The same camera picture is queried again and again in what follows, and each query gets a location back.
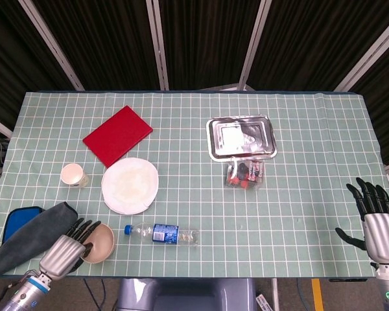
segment blue bottle label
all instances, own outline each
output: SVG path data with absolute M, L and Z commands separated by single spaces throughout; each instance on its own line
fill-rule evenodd
M 154 224 L 153 242 L 177 244 L 179 226 Z

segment gray cloth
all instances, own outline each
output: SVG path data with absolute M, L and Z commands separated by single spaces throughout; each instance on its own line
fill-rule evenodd
M 66 202 L 34 217 L 0 247 L 0 276 L 51 248 L 77 218 L 78 213 Z

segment bowl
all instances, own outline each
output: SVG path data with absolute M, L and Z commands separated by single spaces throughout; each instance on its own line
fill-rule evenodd
M 107 259 L 114 251 L 114 233 L 105 224 L 100 224 L 85 240 L 84 245 L 92 243 L 93 246 L 87 257 L 81 256 L 84 262 L 97 264 Z

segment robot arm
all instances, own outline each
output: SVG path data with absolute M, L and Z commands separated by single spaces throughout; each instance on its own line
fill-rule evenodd
M 95 230 L 100 222 L 95 222 L 85 231 L 91 221 L 85 222 L 79 229 L 78 225 L 83 221 L 79 219 L 73 227 L 62 235 L 40 260 L 40 271 L 28 271 L 22 278 L 26 279 L 21 288 L 13 295 L 2 311 L 28 311 L 32 310 L 51 290 L 51 282 L 64 278 L 75 271 L 81 264 L 82 255 L 86 257 L 92 248 L 92 244 L 83 245 L 87 237 Z
M 389 311 L 389 196 L 379 185 L 365 183 L 357 178 L 362 194 L 354 186 L 347 188 L 356 200 L 357 209 L 362 220 L 364 240 L 353 238 L 341 228 L 336 228 L 339 237 L 357 248 L 368 252 L 374 261 L 371 265 L 376 269 L 379 280 L 384 309 Z

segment tabletop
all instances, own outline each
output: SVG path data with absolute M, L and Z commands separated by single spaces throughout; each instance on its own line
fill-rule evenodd
M 117 214 L 105 205 L 105 166 L 82 139 L 129 105 L 154 131 L 125 157 L 158 169 L 159 190 L 145 212 Z M 268 115 L 278 154 L 265 161 L 261 189 L 224 186 L 227 164 L 211 160 L 212 117 Z M 90 182 L 60 181 L 67 163 Z M 116 247 L 100 264 L 74 275 L 129 277 L 367 277 L 366 252 L 345 245 L 341 227 L 362 238 L 346 183 L 361 177 L 388 188 L 379 144 L 363 98 L 346 94 L 27 93 L 0 179 L 0 241 L 9 211 L 66 201 L 80 216 L 114 231 Z M 140 242 L 126 224 L 177 224 L 201 232 L 200 246 Z M 37 269 L 41 255 L 8 274 Z

